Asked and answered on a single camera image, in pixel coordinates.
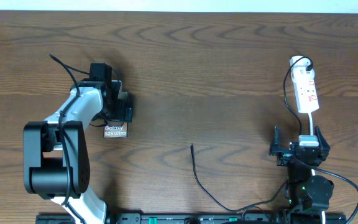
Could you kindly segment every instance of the power outlet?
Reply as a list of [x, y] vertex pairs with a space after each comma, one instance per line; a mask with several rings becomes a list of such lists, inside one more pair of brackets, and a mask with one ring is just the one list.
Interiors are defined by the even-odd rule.
[[[302, 56], [294, 56], [290, 65]], [[291, 70], [291, 79], [295, 89], [296, 104], [299, 113], [311, 113], [318, 110], [316, 86], [314, 85], [314, 70], [306, 71], [311, 62], [304, 58], [297, 62]]]

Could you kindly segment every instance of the white background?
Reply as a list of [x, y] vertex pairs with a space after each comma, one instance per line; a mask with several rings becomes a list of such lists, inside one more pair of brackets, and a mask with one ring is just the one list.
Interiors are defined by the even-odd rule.
[[358, 0], [0, 0], [0, 10], [358, 13]]

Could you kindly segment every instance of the robotic arm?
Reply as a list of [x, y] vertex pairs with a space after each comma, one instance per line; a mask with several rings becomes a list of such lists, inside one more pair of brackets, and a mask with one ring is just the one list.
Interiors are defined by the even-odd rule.
[[[129, 93], [122, 92], [122, 82], [112, 80], [111, 75], [109, 65], [92, 63], [89, 78], [78, 82], [78, 88], [71, 88], [70, 97], [59, 110], [44, 121], [29, 122], [24, 127], [25, 189], [61, 204], [77, 224], [109, 222], [106, 203], [88, 186], [90, 163], [84, 131], [96, 119], [132, 121]], [[64, 147], [67, 153], [63, 157], [44, 157], [45, 152]]]

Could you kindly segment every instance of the electrical socket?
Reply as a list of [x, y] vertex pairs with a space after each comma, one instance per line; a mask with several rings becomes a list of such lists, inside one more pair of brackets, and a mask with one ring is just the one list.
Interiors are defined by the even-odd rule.
[[[301, 57], [292, 57], [290, 65]], [[291, 70], [291, 79], [295, 89], [296, 105], [299, 113], [311, 113], [319, 108], [316, 86], [314, 85], [314, 69], [306, 71], [306, 67], [310, 63], [309, 59], [303, 58]]]

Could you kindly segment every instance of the wooden table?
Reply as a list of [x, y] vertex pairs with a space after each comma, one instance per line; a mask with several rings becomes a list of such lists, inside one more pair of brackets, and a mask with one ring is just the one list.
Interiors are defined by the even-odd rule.
[[[114, 65], [134, 95], [127, 139], [86, 130], [91, 185], [114, 211], [223, 212], [194, 180], [191, 143], [200, 181], [224, 205], [269, 199], [286, 178], [268, 155], [274, 126], [285, 144], [297, 139], [282, 90], [297, 54], [315, 64], [314, 121], [332, 147], [321, 167], [358, 184], [358, 15], [0, 11], [0, 223], [63, 212], [22, 180], [24, 125], [55, 112], [72, 85], [50, 52], [83, 70]], [[349, 216], [356, 191], [329, 179], [329, 212]], [[282, 195], [263, 208], [279, 205]]]

